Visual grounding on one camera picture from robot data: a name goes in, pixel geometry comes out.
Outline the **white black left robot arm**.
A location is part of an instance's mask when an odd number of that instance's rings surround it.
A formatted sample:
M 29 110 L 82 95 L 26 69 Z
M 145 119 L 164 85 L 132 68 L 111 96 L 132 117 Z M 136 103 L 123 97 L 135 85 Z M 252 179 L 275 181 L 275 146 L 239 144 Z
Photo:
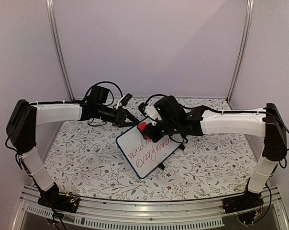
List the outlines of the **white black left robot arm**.
M 100 120 L 114 127 L 132 127 L 139 124 L 137 119 L 125 108 L 131 95 L 120 94 L 118 105 L 112 106 L 114 95 L 101 82 L 92 85 L 80 100 L 29 102 L 19 99 L 6 126 L 6 148 L 15 152 L 15 159 L 23 168 L 43 198 L 52 208 L 63 203 L 62 196 L 55 191 L 58 187 L 48 170 L 38 147 L 40 127 L 65 121 Z

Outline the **small whiteboard blue frame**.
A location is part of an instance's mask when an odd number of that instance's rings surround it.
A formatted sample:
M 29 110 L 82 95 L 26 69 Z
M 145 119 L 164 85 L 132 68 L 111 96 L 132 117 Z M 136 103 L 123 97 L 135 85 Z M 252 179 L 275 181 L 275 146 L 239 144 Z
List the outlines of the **small whiteboard blue frame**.
M 136 173 L 144 179 L 158 164 L 178 148 L 183 138 L 178 134 L 164 136 L 157 143 L 144 139 L 137 127 L 132 127 L 116 138 L 116 144 Z

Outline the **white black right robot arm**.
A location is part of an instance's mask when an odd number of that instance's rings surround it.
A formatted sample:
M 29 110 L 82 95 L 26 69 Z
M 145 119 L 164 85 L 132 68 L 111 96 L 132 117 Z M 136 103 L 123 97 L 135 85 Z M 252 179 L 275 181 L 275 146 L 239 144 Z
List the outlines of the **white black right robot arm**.
M 274 104 L 256 110 L 218 111 L 207 106 L 198 106 L 189 112 L 181 105 L 162 103 L 145 109 L 150 123 L 139 130 L 143 137 L 154 143 L 164 136 L 179 134 L 204 136 L 228 133 L 264 138 L 264 147 L 253 174 L 250 176 L 245 194 L 239 197 L 239 205 L 249 209 L 257 202 L 277 164 L 287 155 L 286 130 Z

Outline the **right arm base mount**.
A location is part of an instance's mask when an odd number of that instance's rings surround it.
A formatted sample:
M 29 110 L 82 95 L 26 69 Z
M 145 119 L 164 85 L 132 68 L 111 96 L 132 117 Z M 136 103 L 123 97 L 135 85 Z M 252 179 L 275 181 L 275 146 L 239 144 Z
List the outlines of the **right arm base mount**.
M 261 193 L 246 191 L 242 195 L 225 198 L 222 203 L 225 213 L 228 214 L 262 206 L 264 201 Z

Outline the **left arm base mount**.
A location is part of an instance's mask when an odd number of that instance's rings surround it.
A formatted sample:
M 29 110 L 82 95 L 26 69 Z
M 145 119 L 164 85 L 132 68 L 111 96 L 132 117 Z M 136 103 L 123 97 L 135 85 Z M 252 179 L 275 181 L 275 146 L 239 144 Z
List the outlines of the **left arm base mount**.
M 41 206 L 53 208 L 69 213 L 76 213 L 79 206 L 79 195 L 75 195 L 72 192 L 61 193 L 56 183 L 53 183 L 50 189 L 47 191 L 42 190 L 36 185 L 40 197 L 38 204 Z

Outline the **red whiteboard eraser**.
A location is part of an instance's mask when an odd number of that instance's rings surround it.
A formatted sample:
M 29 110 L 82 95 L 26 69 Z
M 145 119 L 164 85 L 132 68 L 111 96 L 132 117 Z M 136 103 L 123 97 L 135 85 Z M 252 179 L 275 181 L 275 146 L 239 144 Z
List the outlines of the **red whiteboard eraser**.
M 146 129 L 146 126 L 147 126 L 147 123 L 146 122 L 141 122 L 140 124 L 137 125 L 137 129 L 141 132 L 145 131 Z

